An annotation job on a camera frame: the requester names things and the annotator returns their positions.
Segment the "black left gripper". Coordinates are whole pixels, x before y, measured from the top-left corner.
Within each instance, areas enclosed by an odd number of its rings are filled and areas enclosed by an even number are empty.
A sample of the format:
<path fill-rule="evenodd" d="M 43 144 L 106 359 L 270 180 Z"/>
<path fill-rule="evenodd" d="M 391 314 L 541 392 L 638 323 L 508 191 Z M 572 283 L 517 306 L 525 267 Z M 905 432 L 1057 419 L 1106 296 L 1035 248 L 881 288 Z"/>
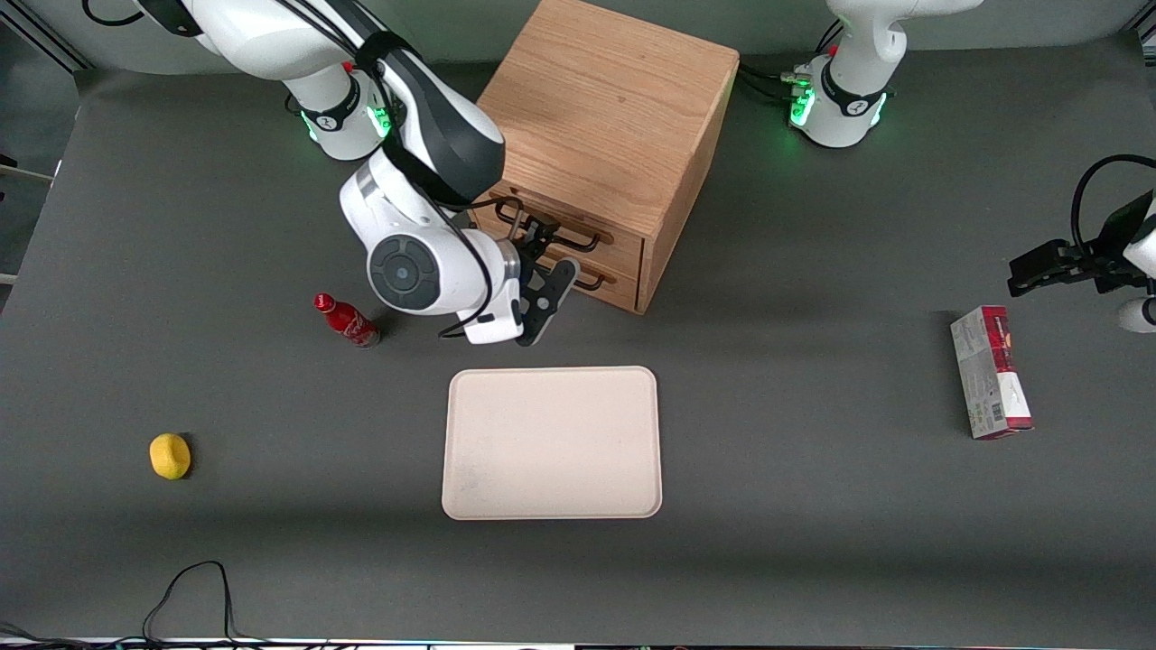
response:
<path fill-rule="evenodd" d="M 1084 283 L 1094 279 L 1095 290 L 1116 291 L 1126 287 L 1151 288 L 1153 276 L 1135 263 L 1124 258 L 1128 248 L 1143 230 L 1144 219 L 1153 214 L 1153 195 L 1143 194 L 1112 210 L 1104 219 L 1101 230 L 1087 239 L 1080 230 L 1080 217 L 1075 222 L 1075 246 L 1065 239 L 1046 241 L 1025 254 L 1018 254 L 1009 263 L 1009 295 L 1017 300 L 1029 291 L 1048 285 Z M 1079 267 L 1081 252 L 1085 256 L 1085 267 Z"/>

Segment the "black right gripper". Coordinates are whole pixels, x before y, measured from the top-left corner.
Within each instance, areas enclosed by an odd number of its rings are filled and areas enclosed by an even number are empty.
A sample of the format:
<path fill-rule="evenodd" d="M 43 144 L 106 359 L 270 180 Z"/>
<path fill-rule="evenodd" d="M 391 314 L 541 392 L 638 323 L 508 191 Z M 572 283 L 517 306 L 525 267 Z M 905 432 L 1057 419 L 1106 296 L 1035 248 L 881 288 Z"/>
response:
<path fill-rule="evenodd" d="M 517 259 L 521 272 L 534 272 L 538 259 L 553 244 L 560 230 L 556 219 L 528 217 L 526 230 L 517 238 Z"/>

